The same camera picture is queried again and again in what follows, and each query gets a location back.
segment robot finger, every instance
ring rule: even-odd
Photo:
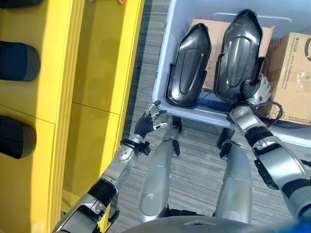
[[[161,104],[161,101],[155,101],[145,110],[146,114],[150,114],[154,109],[158,107],[158,105]]]
[[[166,111],[165,110],[162,110],[162,111],[154,111],[153,113],[152,113],[152,115],[150,116],[151,117],[151,121],[154,121],[160,114],[164,114],[164,113],[166,113]]]
[[[168,126],[167,122],[157,123],[157,124],[153,125],[154,130],[162,129],[162,128],[166,127],[166,126]]]

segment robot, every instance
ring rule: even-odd
[[[237,104],[230,118],[238,126],[256,157],[255,165],[268,187],[280,190],[293,218],[310,223],[311,181],[296,155],[254,114],[253,109],[267,102],[270,86],[261,76],[246,101]],[[55,226],[53,233],[99,233],[97,222],[120,192],[139,153],[150,152],[144,142],[147,133],[168,124],[154,123],[165,111],[157,110],[160,101],[152,103],[138,120],[134,134],[123,139],[115,157],[90,190],[80,198]],[[173,127],[163,136],[148,165],[139,199],[142,224],[124,231],[144,232],[270,232],[250,225],[252,211],[252,177],[249,161],[242,145],[231,140],[234,130],[224,129],[219,142],[220,157],[227,161],[223,184],[214,216],[200,216],[190,211],[169,209],[169,182],[172,156],[180,154],[178,136],[181,120],[173,118]]]

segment robot forearm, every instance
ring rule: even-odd
[[[268,130],[250,107],[238,106],[230,117],[252,147],[263,181],[268,187],[281,190],[293,217],[310,217],[311,183],[300,159]]]
[[[134,134],[126,142],[139,145],[142,140],[141,136]],[[90,190],[66,213],[53,232],[99,232],[97,222],[102,219],[108,205],[119,192],[137,160],[138,153],[135,152],[135,146],[121,144],[108,168]]]

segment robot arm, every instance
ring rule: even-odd
[[[247,102],[257,105],[266,102],[270,87],[262,77],[257,90]],[[256,156],[255,165],[268,187],[280,190],[294,218],[311,216],[311,182],[303,165],[280,139],[274,136],[248,106],[237,106],[230,113]]]
[[[113,197],[120,191],[127,180],[131,168],[138,160],[138,153],[150,152],[149,143],[143,143],[147,133],[164,128],[166,122],[153,124],[154,120],[165,111],[157,111],[160,101],[151,104],[138,120],[134,134],[121,141],[120,147],[108,168],[97,182],[84,194],[56,225],[53,233],[99,233],[97,222],[106,212]]]

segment gray carpet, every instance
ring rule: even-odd
[[[168,7],[169,0],[145,1],[124,136],[133,133],[138,118],[152,102]],[[158,121],[163,120],[170,120],[170,117],[162,116]],[[183,119],[182,123],[183,133],[179,140],[181,155],[172,161],[169,205],[171,208],[211,216],[215,211],[225,171],[225,161],[219,158],[219,150],[215,146],[222,128],[187,119]],[[147,135],[151,154],[161,142],[164,132],[165,129]],[[236,133],[233,139],[246,145],[240,133]],[[310,149],[289,144],[288,147],[300,159],[311,159]],[[253,163],[255,157],[250,147],[246,149],[254,179],[252,224],[275,225],[289,221],[291,216],[281,193],[265,186]],[[140,156],[139,162],[132,169],[128,182],[119,194],[120,216],[108,230],[109,233],[119,233],[140,223],[138,199],[149,160],[150,157]],[[307,168],[307,172],[311,176],[310,169]]]

